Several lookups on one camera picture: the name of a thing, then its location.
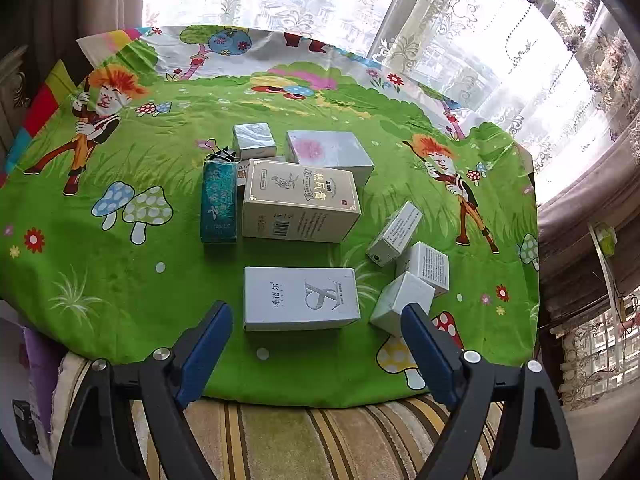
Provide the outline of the small silver box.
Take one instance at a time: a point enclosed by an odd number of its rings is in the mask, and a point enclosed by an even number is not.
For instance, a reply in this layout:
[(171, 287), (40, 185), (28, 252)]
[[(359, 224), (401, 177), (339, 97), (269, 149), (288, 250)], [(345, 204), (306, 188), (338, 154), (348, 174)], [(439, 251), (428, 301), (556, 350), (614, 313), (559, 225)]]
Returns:
[(239, 160), (277, 155), (277, 143), (266, 122), (234, 125), (233, 148)]

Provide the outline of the striped beige rug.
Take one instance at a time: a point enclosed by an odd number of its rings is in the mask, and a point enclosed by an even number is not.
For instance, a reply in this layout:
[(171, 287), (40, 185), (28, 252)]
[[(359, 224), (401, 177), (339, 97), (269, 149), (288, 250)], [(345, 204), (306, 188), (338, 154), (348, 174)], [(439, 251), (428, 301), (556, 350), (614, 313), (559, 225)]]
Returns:
[(430, 396), (344, 410), (212, 399), (186, 409), (219, 479), (412, 479), (448, 418)]

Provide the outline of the white box grey logo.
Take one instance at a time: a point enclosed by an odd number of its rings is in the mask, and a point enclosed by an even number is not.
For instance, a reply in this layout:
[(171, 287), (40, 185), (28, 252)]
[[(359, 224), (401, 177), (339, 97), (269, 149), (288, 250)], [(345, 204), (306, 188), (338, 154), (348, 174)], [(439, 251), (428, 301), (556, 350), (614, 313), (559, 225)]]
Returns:
[(248, 332), (328, 330), (361, 318), (351, 268), (248, 266), (243, 300)]

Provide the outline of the purple cardboard storage box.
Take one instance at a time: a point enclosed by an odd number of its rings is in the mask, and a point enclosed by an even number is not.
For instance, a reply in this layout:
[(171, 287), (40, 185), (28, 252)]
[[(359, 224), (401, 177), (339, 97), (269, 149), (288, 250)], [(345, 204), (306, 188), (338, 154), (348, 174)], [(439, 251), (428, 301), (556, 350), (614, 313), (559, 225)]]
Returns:
[[(1, 303), (1, 433), (10, 450), (33, 479), (50, 479), (51, 396), (56, 383), (60, 349), (39, 333), (6, 301)], [(39, 440), (39, 455), (22, 445), (12, 400), (30, 404)]]

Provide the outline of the small plain white box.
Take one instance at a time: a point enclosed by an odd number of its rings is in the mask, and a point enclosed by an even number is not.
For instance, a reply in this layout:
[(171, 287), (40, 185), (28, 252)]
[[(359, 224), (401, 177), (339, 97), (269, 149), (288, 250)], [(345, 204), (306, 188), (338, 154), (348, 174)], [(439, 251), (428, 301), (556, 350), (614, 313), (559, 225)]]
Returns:
[(418, 304), (425, 313), (430, 312), (436, 289), (422, 278), (405, 272), (388, 284), (378, 297), (369, 322), (391, 334), (401, 337), (401, 312), (407, 304)]

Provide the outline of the cartoon print green tablecloth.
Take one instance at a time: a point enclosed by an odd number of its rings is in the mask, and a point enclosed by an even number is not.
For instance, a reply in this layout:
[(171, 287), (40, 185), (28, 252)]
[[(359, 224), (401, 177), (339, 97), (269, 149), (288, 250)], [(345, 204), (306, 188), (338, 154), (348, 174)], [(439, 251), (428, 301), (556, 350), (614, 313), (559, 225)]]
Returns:
[(397, 219), (437, 252), (431, 316), (521, 365), (538, 318), (537, 208), (518, 144), (401, 70), (288, 34), (145, 27), (75, 40), (1, 171), (1, 296), (87, 358), (129, 363), (216, 300), (215, 398), (346, 408), (422, 390), (371, 323)]

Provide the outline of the mauve drape curtain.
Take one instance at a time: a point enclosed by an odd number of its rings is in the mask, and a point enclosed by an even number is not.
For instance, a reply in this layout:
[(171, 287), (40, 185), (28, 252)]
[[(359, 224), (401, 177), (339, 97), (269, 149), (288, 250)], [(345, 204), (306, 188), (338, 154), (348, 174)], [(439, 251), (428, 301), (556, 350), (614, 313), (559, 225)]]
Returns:
[(639, 123), (566, 190), (539, 208), (540, 308), (553, 321), (606, 294), (588, 228), (603, 223), (617, 236), (611, 266), (617, 290), (639, 286)]

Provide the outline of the silver box with pink spot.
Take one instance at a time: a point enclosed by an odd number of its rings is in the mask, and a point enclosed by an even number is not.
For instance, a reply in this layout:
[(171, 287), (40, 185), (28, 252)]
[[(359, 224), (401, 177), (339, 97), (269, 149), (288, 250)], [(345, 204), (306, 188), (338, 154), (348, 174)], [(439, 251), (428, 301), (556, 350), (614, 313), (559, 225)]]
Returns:
[(350, 131), (288, 130), (286, 160), (306, 166), (350, 171), (358, 188), (363, 188), (374, 162)]

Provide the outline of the teal tissue pack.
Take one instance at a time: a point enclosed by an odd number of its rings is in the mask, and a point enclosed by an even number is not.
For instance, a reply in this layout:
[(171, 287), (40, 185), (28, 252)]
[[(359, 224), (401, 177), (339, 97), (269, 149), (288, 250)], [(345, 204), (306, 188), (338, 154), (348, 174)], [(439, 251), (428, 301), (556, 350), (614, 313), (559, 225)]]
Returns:
[(237, 237), (238, 190), (235, 163), (219, 159), (206, 160), (201, 192), (201, 242), (234, 242)]

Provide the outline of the white lace curtain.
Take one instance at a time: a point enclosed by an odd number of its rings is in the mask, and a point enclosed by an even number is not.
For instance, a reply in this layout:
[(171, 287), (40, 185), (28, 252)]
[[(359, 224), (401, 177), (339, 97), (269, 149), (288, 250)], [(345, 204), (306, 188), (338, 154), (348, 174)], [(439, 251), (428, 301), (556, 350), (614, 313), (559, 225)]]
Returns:
[(148, 26), (297, 32), (400, 70), (510, 133), (547, 203), (639, 151), (639, 58), (603, 0), (142, 0)]

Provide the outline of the black binder clip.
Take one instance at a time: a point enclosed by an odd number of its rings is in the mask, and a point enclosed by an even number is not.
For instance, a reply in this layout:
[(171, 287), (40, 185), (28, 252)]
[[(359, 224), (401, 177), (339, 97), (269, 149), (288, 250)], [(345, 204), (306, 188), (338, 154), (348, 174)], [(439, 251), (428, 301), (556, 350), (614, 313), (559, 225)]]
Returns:
[(235, 150), (228, 146), (221, 148), (215, 139), (207, 139), (204, 146), (209, 150), (205, 156), (206, 162), (238, 162), (240, 160)]

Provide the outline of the beige box with drawing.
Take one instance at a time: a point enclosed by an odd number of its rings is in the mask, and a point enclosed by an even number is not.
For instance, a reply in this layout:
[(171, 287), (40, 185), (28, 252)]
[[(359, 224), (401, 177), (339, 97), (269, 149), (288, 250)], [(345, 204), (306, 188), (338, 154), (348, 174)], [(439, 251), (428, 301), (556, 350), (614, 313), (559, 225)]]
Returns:
[(245, 237), (339, 243), (360, 214), (348, 171), (268, 159), (248, 164), (241, 214)]

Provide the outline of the black box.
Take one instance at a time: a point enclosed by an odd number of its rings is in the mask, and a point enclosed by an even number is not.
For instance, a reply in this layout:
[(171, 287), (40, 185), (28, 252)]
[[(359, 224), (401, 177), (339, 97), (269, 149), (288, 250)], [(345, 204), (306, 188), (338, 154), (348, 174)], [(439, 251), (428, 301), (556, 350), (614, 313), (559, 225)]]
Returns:
[(32, 419), (32, 410), (30, 404), (24, 400), (12, 400), (12, 408), (14, 411), (15, 422), (17, 426), (18, 436), (22, 445), (32, 455), (39, 455), (39, 440), (35, 422)]

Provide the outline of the small white text box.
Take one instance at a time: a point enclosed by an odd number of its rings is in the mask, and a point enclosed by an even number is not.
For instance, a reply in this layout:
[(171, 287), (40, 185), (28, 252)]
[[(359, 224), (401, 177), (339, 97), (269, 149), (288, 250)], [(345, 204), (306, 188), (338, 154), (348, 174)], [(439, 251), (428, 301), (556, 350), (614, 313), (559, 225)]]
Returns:
[(396, 262), (396, 275), (409, 272), (435, 289), (435, 296), (449, 292), (449, 258), (443, 252), (416, 242)]

